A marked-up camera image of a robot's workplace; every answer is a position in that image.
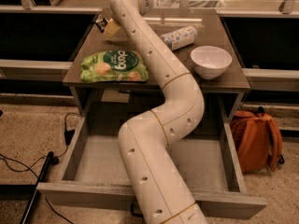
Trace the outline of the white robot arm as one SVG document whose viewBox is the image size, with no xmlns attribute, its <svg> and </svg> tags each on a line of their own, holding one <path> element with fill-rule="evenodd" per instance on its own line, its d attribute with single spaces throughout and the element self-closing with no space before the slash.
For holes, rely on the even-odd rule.
<svg viewBox="0 0 299 224">
<path fill-rule="evenodd" d="M 193 75 L 142 16 L 152 0 L 110 0 L 114 19 L 131 38 L 164 94 L 164 103 L 120 128 L 121 158 L 147 224 L 207 224 L 166 147 L 201 121 L 205 102 Z"/>
</svg>

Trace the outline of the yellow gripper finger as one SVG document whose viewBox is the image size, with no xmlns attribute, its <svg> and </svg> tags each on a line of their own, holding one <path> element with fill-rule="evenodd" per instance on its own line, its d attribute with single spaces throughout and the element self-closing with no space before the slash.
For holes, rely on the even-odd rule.
<svg viewBox="0 0 299 224">
<path fill-rule="evenodd" d="M 104 30 L 104 35 L 107 37 L 112 37 L 120 30 L 120 25 L 117 21 L 110 19 L 107 23 L 107 26 Z"/>
</svg>

